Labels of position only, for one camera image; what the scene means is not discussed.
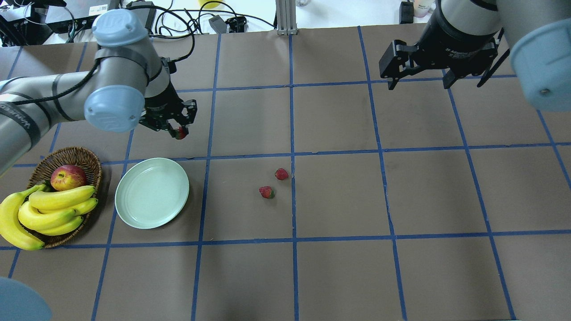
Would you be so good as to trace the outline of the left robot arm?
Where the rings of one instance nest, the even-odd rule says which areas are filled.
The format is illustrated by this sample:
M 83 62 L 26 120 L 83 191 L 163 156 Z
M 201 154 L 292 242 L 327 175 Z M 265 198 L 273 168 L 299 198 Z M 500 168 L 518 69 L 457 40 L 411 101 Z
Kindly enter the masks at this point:
M 175 61 L 161 57 L 135 8 L 110 10 L 92 25 L 98 50 L 89 71 L 1 82 L 1 172 L 41 140 L 53 126 L 86 120 L 106 132 L 137 125 L 188 135 L 198 111 L 171 82 Z

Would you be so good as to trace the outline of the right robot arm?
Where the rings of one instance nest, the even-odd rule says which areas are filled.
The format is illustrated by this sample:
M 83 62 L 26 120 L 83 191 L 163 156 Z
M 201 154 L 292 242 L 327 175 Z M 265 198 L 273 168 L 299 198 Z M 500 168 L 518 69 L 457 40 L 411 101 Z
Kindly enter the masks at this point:
M 388 46 L 380 77 L 393 90 L 404 77 L 446 69 L 445 89 L 469 75 L 482 86 L 508 58 L 532 107 L 568 112 L 570 37 L 568 0 L 437 0 L 418 41 Z

